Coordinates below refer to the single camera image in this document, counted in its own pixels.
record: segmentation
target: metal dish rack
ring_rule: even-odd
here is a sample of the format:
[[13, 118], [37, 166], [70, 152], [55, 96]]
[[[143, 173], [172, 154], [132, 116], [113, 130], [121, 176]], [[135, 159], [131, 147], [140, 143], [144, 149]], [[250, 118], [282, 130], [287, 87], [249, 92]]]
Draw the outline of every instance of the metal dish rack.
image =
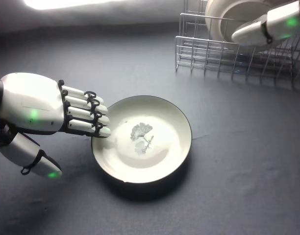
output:
[[175, 69], [179, 66], [194, 69], [217, 71], [217, 77], [221, 72], [234, 76], [243, 76], [248, 79], [251, 76], [262, 78], [270, 77], [276, 82], [280, 78], [290, 79], [291, 83], [300, 74], [300, 34], [292, 36], [280, 45], [264, 52], [256, 52], [251, 48], [245, 52], [245, 48], [236, 43], [212, 40], [206, 25], [206, 18], [210, 18], [211, 24], [221, 21], [225, 24], [225, 32], [232, 19], [215, 18], [205, 16], [207, 0], [190, 2], [184, 0], [184, 13], [180, 14], [179, 36], [175, 39]]

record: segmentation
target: wire rack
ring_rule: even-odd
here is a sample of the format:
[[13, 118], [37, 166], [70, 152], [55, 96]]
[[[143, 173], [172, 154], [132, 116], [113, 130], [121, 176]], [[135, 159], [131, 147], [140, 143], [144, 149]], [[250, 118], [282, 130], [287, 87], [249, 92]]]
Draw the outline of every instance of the wire rack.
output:
[[[205, 16], [207, 2], [184, 0], [179, 36], [175, 39], [176, 71], [179, 66], [186, 66], [191, 72], [194, 69], [203, 69], [204, 73], [206, 70], [217, 71], [218, 77], [221, 72], [226, 72], [231, 78], [237, 74], [246, 79], [259, 77], [260, 82], [263, 77], [273, 78], [274, 82], [285, 78], [293, 84], [300, 74], [300, 34], [264, 52], [256, 52], [255, 47], [245, 49], [224, 40], [227, 26], [240, 21]], [[222, 41], [212, 40], [206, 18], [210, 19], [210, 25], [216, 24], [216, 21], [225, 25]]]

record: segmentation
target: bright light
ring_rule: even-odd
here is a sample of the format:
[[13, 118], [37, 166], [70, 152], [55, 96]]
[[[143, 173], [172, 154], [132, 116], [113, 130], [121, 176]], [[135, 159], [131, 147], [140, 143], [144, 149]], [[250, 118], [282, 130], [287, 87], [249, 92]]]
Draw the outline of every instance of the bright light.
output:
[[26, 5], [37, 10], [66, 8], [72, 6], [105, 3], [110, 1], [122, 0], [24, 0]]

